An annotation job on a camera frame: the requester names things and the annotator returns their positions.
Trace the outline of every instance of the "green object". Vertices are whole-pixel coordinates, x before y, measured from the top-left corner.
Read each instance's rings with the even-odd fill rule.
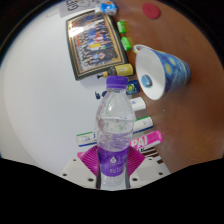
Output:
[[[121,42],[122,42],[122,44],[123,44],[123,46],[124,46],[124,50],[125,50],[125,51],[128,51],[128,50],[131,49],[131,44],[129,43],[127,37],[122,37],[122,38],[121,38]]]
[[[124,25],[123,21],[118,21],[117,22],[117,27],[118,27],[119,33],[125,33],[126,32],[125,25]]]

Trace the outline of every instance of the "bottle label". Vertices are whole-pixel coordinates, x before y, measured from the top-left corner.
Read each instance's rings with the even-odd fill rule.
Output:
[[[125,169],[129,147],[120,152],[110,152],[99,146],[97,148],[101,172],[108,177],[121,175]]]

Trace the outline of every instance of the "water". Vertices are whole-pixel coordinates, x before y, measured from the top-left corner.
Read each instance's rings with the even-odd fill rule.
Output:
[[[101,181],[106,186],[122,183],[135,113],[124,91],[108,91],[96,116],[96,136]]]

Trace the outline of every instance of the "white surface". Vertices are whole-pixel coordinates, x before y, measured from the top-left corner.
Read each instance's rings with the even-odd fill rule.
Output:
[[[72,159],[59,176],[81,187],[96,189],[96,176],[79,158]]]
[[[149,48],[149,49],[151,49],[150,47],[147,47],[147,46],[145,46],[145,45],[142,45],[142,44],[136,44],[136,45],[134,45],[134,47],[133,47],[133,51],[137,54],[141,49],[143,49],[143,48]]]
[[[167,176],[153,157],[147,157],[130,176],[131,188],[140,188]]]
[[[2,63],[0,151],[3,158],[38,164],[59,175],[80,151],[75,136],[94,130],[101,102],[95,91],[105,90],[106,79],[75,80],[65,21],[83,12],[60,18],[53,13],[56,9],[57,5],[31,21]]]
[[[142,90],[152,100],[158,100],[164,93],[165,73],[163,66],[156,54],[149,48],[141,48],[136,57],[136,72]],[[152,86],[146,88],[141,80],[143,75],[148,75]]]

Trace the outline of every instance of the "picture frame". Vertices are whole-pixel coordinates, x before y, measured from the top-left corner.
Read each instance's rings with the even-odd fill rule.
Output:
[[[88,11],[66,21],[71,63],[76,80],[128,63],[112,18]]]

